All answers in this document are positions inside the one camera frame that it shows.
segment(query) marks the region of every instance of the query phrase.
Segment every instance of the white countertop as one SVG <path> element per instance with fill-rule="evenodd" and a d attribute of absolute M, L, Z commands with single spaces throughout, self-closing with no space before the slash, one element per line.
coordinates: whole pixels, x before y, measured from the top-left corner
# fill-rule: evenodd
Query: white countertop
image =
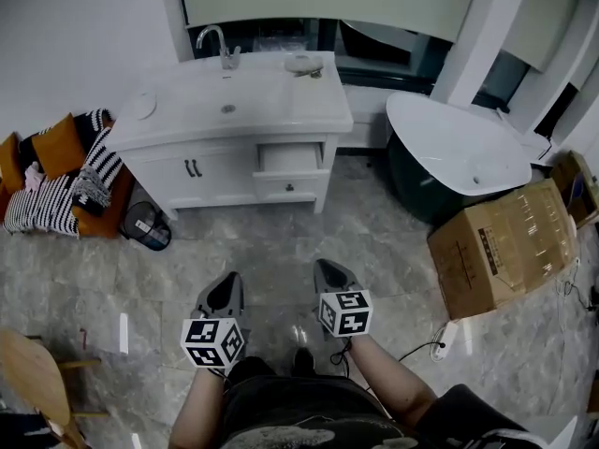
<path fill-rule="evenodd" d="M 285 71 L 285 58 L 297 54 L 320 56 L 322 77 Z M 156 106 L 140 120 L 142 93 L 155 95 Z M 225 113 L 224 106 L 235 109 Z M 332 52 L 243 53 L 235 70 L 223 70 L 212 57 L 148 76 L 124 105 L 107 146 L 120 151 L 203 138 L 347 133 L 352 123 Z"/>

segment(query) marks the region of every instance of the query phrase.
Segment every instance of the pink cloth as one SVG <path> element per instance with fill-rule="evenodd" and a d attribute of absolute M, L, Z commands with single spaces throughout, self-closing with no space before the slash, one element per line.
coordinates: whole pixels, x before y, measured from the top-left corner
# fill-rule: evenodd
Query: pink cloth
<path fill-rule="evenodd" d="M 25 191 L 28 193 L 37 191 L 45 176 L 39 172 L 39 163 L 37 161 L 33 162 L 31 166 L 25 169 Z"/>

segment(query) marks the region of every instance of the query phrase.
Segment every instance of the trash can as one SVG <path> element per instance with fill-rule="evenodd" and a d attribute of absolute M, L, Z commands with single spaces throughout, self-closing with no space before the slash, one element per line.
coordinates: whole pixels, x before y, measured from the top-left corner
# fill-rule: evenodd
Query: trash can
<path fill-rule="evenodd" d="M 133 205 L 124 216 L 124 235 L 133 238 L 153 251 L 164 250 L 171 239 L 170 228 L 161 212 L 152 203 L 141 201 Z"/>

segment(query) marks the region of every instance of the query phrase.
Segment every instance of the faucet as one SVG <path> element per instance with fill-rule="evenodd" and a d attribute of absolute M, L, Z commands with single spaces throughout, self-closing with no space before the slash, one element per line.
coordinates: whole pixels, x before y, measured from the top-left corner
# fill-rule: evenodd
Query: faucet
<path fill-rule="evenodd" d="M 216 34 L 218 35 L 218 41 L 220 42 L 220 45 L 221 45 L 221 50 L 219 51 L 219 53 L 221 55 L 221 65 L 223 66 L 223 69 L 224 70 L 234 70 L 235 68 L 237 68 L 240 65 L 241 47 L 235 47 L 235 50 L 233 51 L 233 54 L 231 55 L 228 52 L 228 48 L 226 47 L 225 36 L 223 35 L 223 30 L 221 29 L 220 26 L 208 25 L 206 28 L 204 28 L 197 36 L 196 48 L 197 49 L 202 48 L 202 41 L 204 39 L 204 36 L 206 36 L 212 30 L 214 32 L 216 32 Z"/>

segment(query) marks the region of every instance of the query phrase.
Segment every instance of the power strip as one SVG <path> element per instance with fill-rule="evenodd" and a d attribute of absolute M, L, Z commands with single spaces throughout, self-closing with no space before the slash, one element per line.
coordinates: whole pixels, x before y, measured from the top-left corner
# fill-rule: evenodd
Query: power strip
<path fill-rule="evenodd" d="M 460 327 L 449 321 L 446 326 L 443 328 L 443 331 L 439 335 L 439 338 L 435 342 L 439 342 L 442 344 L 434 344 L 431 351 L 431 359 L 435 362 L 439 362 L 442 359 L 445 359 L 449 350 L 451 349 L 451 345 L 458 334 L 458 329 Z"/>

